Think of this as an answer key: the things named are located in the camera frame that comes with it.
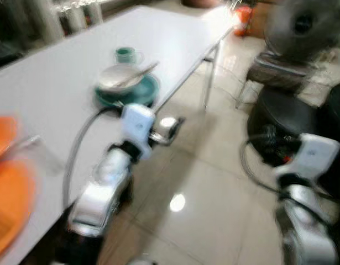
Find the orange plate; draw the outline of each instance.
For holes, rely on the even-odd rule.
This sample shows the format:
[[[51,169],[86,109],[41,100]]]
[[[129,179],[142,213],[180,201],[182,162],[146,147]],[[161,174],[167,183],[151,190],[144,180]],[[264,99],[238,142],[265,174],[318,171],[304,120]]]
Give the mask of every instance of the orange plate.
[[[0,116],[0,156],[10,147],[17,134],[17,123],[14,118]]]
[[[32,171],[23,162],[0,162],[0,253],[19,234],[32,209]]]

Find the table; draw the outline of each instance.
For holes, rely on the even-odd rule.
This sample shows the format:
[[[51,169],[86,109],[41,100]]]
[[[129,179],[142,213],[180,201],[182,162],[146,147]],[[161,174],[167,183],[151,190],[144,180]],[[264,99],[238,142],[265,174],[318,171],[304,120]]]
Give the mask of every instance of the table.
[[[16,154],[34,162],[37,193],[30,219],[0,256],[1,265],[19,263],[62,214],[63,166],[79,128],[97,111],[93,88],[101,71],[113,63],[114,50],[134,47],[144,54],[142,66],[160,62],[153,72],[160,81],[154,105],[158,110],[213,49],[217,60],[218,44],[231,24],[225,19],[215,25],[139,6],[0,70],[0,114],[16,115],[22,134],[38,134],[43,142]],[[120,128],[120,122],[107,115],[90,128],[72,176],[71,201],[104,150],[121,139]]]

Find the wire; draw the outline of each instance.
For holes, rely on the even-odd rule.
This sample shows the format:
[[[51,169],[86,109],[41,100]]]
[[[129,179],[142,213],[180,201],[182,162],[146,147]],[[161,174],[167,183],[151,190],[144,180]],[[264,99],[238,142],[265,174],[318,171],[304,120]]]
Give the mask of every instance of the wire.
[[[326,221],[324,218],[320,217],[320,215],[318,213],[316,213],[314,210],[312,210],[310,207],[306,206],[303,203],[300,203],[299,201],[295,200],[294,198],[292,198],[287,192],[282,192],[280,190],[277,190],[271,186],[268,186],[267,184],[261,182],[256,176],[255,174],[252,172],[251,168],[248,165],[247,162],[247,157],[246,157],[246,147],[254,140],[258,140],[258,139],[266,139],[267,136],[266,135],[257,135],[252,137],[251,139],[249,139],[248,141],[244,142],[241,144],[240,147],[240,159],[241,159],[241,163],[242,163],[242,167],[244,172],[246,173],[246,175],[249,177],[249,179],[254,182],[256,185],[258,185],[261,188],[264,188],[272,193],[275,193],[276,195],[279,196],[280,199],[288,199],[290,201],[292,201],[293,203],[295,203],[297,206],[303,208],[304,210],[306,210],[308,213],[310,213],[316,220],[318,220],[320,223],[324,224],[326,227],[330,228],[331,224]]]
[[[219,68],[229,72],[240,84],[244,84],[244,82],[238,78],[231,70],[229,70],[228,68],[225,68],[224,66],[222,65],[217,65]],[[238,99],[233,95],[231,94],[230,92],[228,92],[227,90],[221,88],[221,87],[218,87],[219,89],[221,89],[222,91],[226,92],[234,101],[237,101]],[[258,91],[254,90],[253,88],[251,88],[251,90],[256,94],[258,95]],[[240,102],[241,104],[245,104],[245,105],[253,105],[255,104],[255,102],[245,102],[245,101],[242,101]]]
[[[93,122],[102,114],[110,111],[118,111],[120,110],[119,106],[115,106],[115,108],[103,108],[98,111],[96,114],[91,116],[82,126],[80,131],[78,132],[77,136],[74,139],[74,142],[71,146],[71,150],[69,153],[69,157],[66,163],[66,169],[63,177],[63,209],[67,209],[69,207],[69,192],[70,192],[70,183],[71,183],[71,176],[74,169],[75,159],[77,152],[79,151],[80,145],[82,143],[83,138],[85,137],[87,131],[93,124]]]

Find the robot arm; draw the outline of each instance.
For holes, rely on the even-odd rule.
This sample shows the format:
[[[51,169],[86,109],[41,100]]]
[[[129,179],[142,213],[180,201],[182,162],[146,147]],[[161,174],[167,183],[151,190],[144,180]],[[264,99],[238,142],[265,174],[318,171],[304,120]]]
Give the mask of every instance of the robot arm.
[[[336,246],[328,230],[329,219],[318,203],[314,186],[331,166],[340,143],[309,134],[302,134],[300,140],[301,147],[292,161],[274,169],[280,190],[295,201],[283,197],[275,212],[283,235],[285,264],[338,264]]]
[[[184,120],[165,118],[160,122],[160,131],[155,132],[153,111],[130,104],[124,107],[121,121],[124,141],[109,148],[73,204],[54,264],[96,264],[119,205],[124,198],[132,197],[132,164],[150,157],[154,145],[171,144]]]

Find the mug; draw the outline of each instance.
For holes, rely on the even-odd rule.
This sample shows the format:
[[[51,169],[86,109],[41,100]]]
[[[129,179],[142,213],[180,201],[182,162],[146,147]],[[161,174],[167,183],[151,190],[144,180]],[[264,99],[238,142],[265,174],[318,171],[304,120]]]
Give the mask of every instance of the mug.
[[[116,49],[116,62],[117,63],[141,63],[144,56],[141,52],[136,52],[131,47],[120,47]]]

